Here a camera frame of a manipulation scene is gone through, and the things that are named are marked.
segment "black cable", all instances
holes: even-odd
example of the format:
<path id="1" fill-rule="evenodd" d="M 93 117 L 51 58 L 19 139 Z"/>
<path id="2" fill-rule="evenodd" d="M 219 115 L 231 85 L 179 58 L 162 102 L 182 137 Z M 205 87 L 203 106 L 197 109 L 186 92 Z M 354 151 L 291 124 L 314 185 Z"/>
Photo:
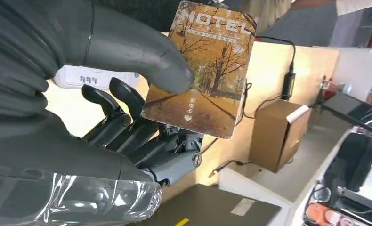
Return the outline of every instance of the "black cable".
<path id="1" fill-rule="evenodd" d="M 290 66 L 289 66 L 289 72 L 294 73 L 294 58 L 296 57 L 296 45 L 292 41 L 284 40 L 284 39 L 277 39 L 277 38 L 268 37 L 268 36 L 257 36 L 256 38 L 257 39 L 258 38 L 271 39 L 271 40 L 275 40 L 275 41 L 286 42 L 286 43 L 289 43 L 290 45 L 292 45 L 293 46 L 293 57 L 291 58 L 291 62 L 290 62 Z"/>
<path id="2" fill-rule="evenodd" d="M 257 109 L 255 110 L 255 112 L 254 112 L 254 117 L 250 117 L 250 116 L 248 116 L 248 115 L 246 115 L 246 113 L 245 113 L 245 111 L 244 111 L 244 109 L 245 109 L 245 107 L 246 107 L 246 103 L 247 103 L 247 97 L 248 97 L 248 91 L 249 91 L 249 89 L 252 87 L 252 84 L 251 83 L 249 83 L 249 82 L 247 82 L 246 83 L 246 87 L 245 87 L 245 90 L 244 90 L 244 99 L 243 99 L 243 105 L 242 105 L 242 115 L 241 115 L 241 117 L 240 117 L 240 120 L 236 123 L 236 126 L 238 126 L 241 122 L 242 122 L 242 120 L 243 120 L 243 117 L 246 117 L 246 118 L 249 118 L 249 119 L 255 119 L 255 113 L 263 106 L 263 104 L 264 103 L 266 103 L 266 102 L 269 102 L 269 101 L 272 101 L 272 100 L 275 100 L 275 99 L 277 99 L 277 98 L 279 98 L 279 97 L 281 97 L 281 95 L 278 95 L 278 96 L 276 96 L 276 97 L 274 97 L 274 98 L 272 98 L 272 99 L 268 99 L 268 100 L 265 100 L 265 101 L 263 101 L 258 107 L 257 107 Z M 218 138 L 215 138 L 209 145 L 207 145 L 205 148 L 204 148 L 204 150 L 201 152 L 201 154 L 204 154 L 212 145 L 214 145 L 214 143 L 215 142 L 217 142 L 218 141 Z"/>
<path id="3" fill-rule="evenodd" d="M 257 109 L 254 111 L 254 116 L 250 117 L 248 115 L 246 115 L 246 113 L 244 112 L 244 109 L 243 109 L 243 115 L 246 117 L 246 118 L 249 118 L 249 119 L 255 119 L 255 114 L 257 113 L 257 111 L 266 103 L 266 102 L 269 102 L 269 101 L 273 101 L 273 100 L 276 100 L 277 98 L 281 97 L 282 95 L 277 95 L 275 96 L 274 98 L 271 98 L 271 99 L 268 99 L 268 100 L 264 100 L 260 105 L 258 105 Z"/>
<path id="4" fill-rule="evenodd" d="M 211 174 L 209 175 L 209 177 L 212 177 L 214 176 L 215 174 L 221 172 L 221 170 L 223 170 L 226 166 L 228 166 L 229 164 L 231 163 L 236 163 L 236 165 L 238 166 L 244 166 L 244 165 L 248 165 L 248 164 L 254 164 L 253 162 L 241 162 L 241 161 L 237 161 L 237 160 L 230 160 L 228 161 L 226 164 L 222 165 L 222 166 L 219 166 L 219 167 L 216 167 L 212 172 Z"/>

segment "white device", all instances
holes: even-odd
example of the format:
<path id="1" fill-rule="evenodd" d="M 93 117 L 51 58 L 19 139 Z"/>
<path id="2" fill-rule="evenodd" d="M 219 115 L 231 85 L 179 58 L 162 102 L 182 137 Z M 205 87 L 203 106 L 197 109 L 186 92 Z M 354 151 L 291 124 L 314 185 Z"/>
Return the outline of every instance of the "white device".
<path id="1" fill-rule="evenodd" d="M 122 80 L 133 88 L 139 82 L 139 74 L 135 72 L 112 72 L 70 65 L 65 65 L 58 70 L 53 81 L 56 85 L 65 89 L 81 89 L 84 84 L 97 89 L 109 89 L 112 77 Z"/>

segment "black laptop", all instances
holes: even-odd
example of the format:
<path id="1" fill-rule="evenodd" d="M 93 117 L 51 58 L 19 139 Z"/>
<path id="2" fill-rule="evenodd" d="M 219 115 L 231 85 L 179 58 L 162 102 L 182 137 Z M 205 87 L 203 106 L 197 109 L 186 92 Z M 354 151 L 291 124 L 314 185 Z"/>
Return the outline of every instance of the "black laptop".
<path id="1" fill-rule="evenodd" d="M 372 133 L 372 105 L 339 93 L 323 104 L 335 116 Z"/>

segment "arrow symbol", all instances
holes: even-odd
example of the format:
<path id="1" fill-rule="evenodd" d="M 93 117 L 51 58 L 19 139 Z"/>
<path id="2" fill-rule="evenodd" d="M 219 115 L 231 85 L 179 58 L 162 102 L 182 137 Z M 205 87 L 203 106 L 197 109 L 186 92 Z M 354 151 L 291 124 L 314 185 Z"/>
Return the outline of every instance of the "arrow symbol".
<path id="1" fill-rule="evenodd" d="M 184 118 L 186 121 L 190 121 L 192 119 L 192 116 L 185 114 Z"/>

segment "cardboard box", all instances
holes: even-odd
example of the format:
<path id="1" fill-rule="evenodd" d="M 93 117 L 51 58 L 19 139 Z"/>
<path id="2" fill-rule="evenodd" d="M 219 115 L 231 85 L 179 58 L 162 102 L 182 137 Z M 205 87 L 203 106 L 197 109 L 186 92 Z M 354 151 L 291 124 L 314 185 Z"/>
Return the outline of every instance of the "cardboard box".
<path id="1" fill-rule="evenodd" d="M 311 109 L 277 101 L 256 112 L 249 161 L 277 173 L 297 152 Z"/>

